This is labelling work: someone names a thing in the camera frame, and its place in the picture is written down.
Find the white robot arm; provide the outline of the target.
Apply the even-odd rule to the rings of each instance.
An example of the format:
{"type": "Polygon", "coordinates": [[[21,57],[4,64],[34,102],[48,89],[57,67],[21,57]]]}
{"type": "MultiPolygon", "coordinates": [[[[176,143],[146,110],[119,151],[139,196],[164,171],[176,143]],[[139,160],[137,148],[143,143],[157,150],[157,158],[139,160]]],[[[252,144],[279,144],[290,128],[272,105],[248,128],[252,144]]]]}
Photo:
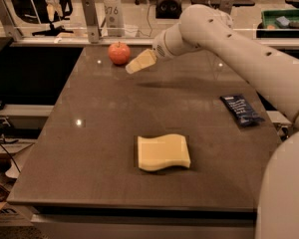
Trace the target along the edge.
{"type": "Polygon", "coordinates": [[[236,33],[229,20],[219,10],[191,5],[126,70],[133,74],[158,59],[207,50],[292,120],[297,132],[277,147],[265,169],[255,239],[299,239],[299,60],[236,33]]]}

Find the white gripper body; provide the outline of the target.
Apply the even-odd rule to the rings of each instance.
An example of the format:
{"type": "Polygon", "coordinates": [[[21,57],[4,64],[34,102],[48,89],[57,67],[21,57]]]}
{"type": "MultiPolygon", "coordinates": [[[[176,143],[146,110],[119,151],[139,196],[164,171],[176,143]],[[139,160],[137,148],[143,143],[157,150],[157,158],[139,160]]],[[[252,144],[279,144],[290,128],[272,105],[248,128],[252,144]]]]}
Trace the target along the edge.
{"type": "Polygon", "coordinates": [[[173,25],[153,39],[152,49],[159,59],[168,60],[185,54],[189,46],[183,41],[179,26],[173,25]]]}

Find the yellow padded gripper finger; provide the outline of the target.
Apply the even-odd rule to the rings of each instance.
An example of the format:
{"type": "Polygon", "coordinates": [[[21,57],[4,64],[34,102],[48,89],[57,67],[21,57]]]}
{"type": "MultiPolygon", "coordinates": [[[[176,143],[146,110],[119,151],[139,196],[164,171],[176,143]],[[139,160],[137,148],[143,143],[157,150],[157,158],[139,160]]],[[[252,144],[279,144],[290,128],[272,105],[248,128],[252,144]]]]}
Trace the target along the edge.
{"type": "Polygon", "coordinates": [[[156,55],[153,50],[145,49],[126,65],[129,74],[136,73],[156,63],[156,55]]]}

